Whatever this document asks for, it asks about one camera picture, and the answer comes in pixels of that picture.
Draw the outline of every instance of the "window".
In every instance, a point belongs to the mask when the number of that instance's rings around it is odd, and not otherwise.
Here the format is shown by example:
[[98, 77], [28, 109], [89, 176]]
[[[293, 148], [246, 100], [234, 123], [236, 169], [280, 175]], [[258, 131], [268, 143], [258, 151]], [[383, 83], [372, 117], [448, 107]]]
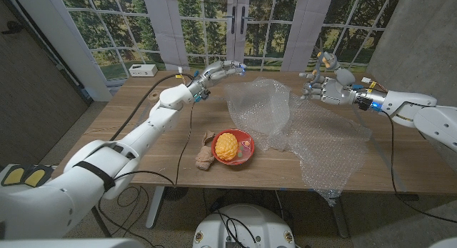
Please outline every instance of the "window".
[[[332, 0], [319, 37], [341, 66], [365, 72], [398, 0]], [[308, 68], [316, 64], [313, 51]]]
[[62, 0], [107, 81], [132, 64], [164, 70], [144, 0]]
[[247, 70], [280, 71], [297, 0], [249, 0], [244, 47]]
[[227, 0], [178, 0], [186, 55], [191, 69], [226, 58]]

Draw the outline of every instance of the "door handle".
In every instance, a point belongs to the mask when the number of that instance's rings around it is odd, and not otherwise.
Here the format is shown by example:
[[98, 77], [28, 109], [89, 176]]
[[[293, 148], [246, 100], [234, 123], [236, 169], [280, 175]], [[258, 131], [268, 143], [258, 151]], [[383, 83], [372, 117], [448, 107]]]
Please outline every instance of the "door handle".
[[246, 7], [243, 6], [243, 8], [241, 8], [241, 32], [240, 34], [243, 34], [244, 32], [244, 20], [254, 20], [253, 17], [249, 17], [249, 16], [244, 16], [244, 14], [246, 13]]
[[8, 21], [6, 27], [8, 27], [8, 31], [2, 31], [2, 34], [16, 34], [24, 29], [24, 27], [16, 21]]
[[231, 34], [235, 34], [235, 13], [236, 13], [236, 7], [233, 6], [231, 8], [231, 16], [226, 16], [228, 18], [231, 18]]

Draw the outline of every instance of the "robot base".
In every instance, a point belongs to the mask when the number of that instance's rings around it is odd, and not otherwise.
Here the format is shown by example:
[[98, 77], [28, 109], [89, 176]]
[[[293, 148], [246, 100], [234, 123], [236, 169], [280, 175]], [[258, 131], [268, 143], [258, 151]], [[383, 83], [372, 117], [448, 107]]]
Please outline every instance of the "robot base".
[[[294, 248], [292, 231], [282, 218], [273, 212], [253, 204], [232, 204], [219, 210], [220, 213], [243, 222], [254, 235], [257, 246], [254, 244], [251, 235], [237, 221], [228, 222], [228, 227], [238, 240], [245, 247], [262, 248]], [[213, 213], [208, 215], [197, 227], [194, 236], [193, 248], [238, 248], [240, 246], [229, 236], [222, 223], [227, 217]]]

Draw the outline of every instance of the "floor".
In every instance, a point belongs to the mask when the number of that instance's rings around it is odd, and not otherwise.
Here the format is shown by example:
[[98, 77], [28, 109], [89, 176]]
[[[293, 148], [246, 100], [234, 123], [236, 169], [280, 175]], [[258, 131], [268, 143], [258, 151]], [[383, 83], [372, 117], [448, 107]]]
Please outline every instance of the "floor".
[[[68, 150], [76, 143], [106, 103], [93, 103], [87, 112], [72, 126], [67, 134], [57, 143], [43, 160], [42, 164], [58, 164]], [[436, 147], [442, 156], [456, 163], [455, 155], [445, 147]], [[149, 197], [154, 193], [154, 187], [144, 186]], [[222, 197], [226, 190], [205, 189], [207, 206], [210, 207], [217, 198]], [[125, 191], [119, 197], [120, 204], [128, 204], [135, 199], [134, 189]], [[131, 231], [139, 234], [153, 244], [164, 247], [191, 247], [194, 231], [206, 216], [202, 189], [189, 189], [185, 197], [177, 201], [165, 200], [154, 229], [146, 229], [146, 213], [149, 209], [144, 192], [140, 194], [137, 208], [129, 217], [133, 205], [120, 207], [116, 200], [102, 201], [102, 209], [118, 223], [127, 217], [125, 226], [133, 227]], [[457, 224], [442, 222], [423, 216], [400, 203], [392, 194], [352, 194], [343, 193], [341, 196], [346, 213], [349, 239], [338, 236], [331, 209], [325, 200], [312, 192], [279, 192], [283, 207], [290, 211], [286, 213], [287, 223], [293, 227], [296, 243], [300, 247], [429, 247], [433, 243], [457, 237]], [[248, 202], [259, 204], [272, 211], [277, 211], [277, 201], [272, 191], [247, 190], [230, 191], [225, 196], [225, 204]], [[419, 201], [411, 202], [419, 209], [442, 217], [457, 219], [457, 197], [433, 197], [421, 195]], [[146, 206], [145, 214], [141, 211]], [[111, 232], [116, 227], [106, 223]], [[115, 237], [122, 237], [123, 231]], [[70, 231], [68, 238], [103, 237], [94, 217], [88, 214], [84, 220]]]

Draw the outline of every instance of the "black strap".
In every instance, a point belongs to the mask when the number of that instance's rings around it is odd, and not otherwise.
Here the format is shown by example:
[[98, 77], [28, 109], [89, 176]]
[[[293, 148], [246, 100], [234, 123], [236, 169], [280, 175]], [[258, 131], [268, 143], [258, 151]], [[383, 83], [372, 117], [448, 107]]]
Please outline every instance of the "black strap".
[[82, 161], [82, 162], [78, 162], [73, 167], [76, 167], [76, 166], [87, 169], [90, 172], [94, 173], [96, 176], [100, 177], [100, 179], [103, 180], [103, 182], [104, 182], [105, 192], [110, 190], [110, 188], [116, 186], [116, 182], [114, 182], [114, 179], [112, 177], [110, 177], [107, 173], [105, 173], [105, 171], [99, 169], [98, 167], [95, 167], [93, 164]]

